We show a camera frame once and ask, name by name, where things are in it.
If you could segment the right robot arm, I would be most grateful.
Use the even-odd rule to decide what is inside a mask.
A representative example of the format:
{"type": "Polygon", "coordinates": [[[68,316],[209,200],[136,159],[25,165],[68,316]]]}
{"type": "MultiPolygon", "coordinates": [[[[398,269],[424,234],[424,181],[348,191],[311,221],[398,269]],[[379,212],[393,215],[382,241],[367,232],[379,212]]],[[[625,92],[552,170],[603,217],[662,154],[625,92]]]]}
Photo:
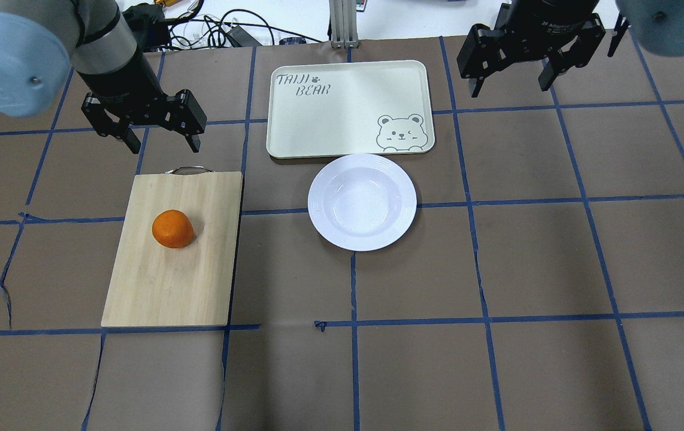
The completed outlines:
{"type": "MultiPolygon", "coordinates": [[[[493,26],[471,27],[456,63],[476,98],[488,77],[517,63],[545,61],[537,82],[548,91],[556,79],[592,60],[607,27],[597,1],[512,1],[503,3],[493,26]]],[[[608,57],[633,30],[646,51],[684,57],[684,1],[618,1],[608,57]]]]}

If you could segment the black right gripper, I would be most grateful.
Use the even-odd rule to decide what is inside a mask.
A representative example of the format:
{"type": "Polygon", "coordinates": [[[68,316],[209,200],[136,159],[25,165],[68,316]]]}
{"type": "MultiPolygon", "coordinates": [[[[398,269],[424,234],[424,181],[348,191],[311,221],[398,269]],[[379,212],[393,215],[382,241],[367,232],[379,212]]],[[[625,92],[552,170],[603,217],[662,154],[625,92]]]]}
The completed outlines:
{"type": "Polygon", "coordinates": [[[513,60],[547,57],[537,79],[542,91],[550,90],[572,66],[588,65],[606,34],[599,14],[594,14],[597,5],[597,1],[512,1],[501,5],[495,30],[482,23],[473,25],[456,58],[471,98],[479,96],[487,77],[499,71],[500,47],[513,60]],[[572,41],[567,51],[561,50],[572,41]]]}

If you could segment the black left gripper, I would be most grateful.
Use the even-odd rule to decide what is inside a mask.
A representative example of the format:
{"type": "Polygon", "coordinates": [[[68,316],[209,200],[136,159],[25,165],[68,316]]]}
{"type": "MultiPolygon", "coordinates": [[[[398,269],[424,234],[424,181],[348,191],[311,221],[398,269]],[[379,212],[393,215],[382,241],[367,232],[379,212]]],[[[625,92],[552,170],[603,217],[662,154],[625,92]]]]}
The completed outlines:
{"type": "Polygon", "coordinates": [[[114,130],[114,138],[133,154],[141,141],[131,125],[158,125],[185,137],[193,153],[199,153],[200,135],[207,117],[191,90],[168,96],[141,48],[137,47],[125,65],[105,74],[81,73],[90,92],[82,113],[95,130],[114,130]]]}

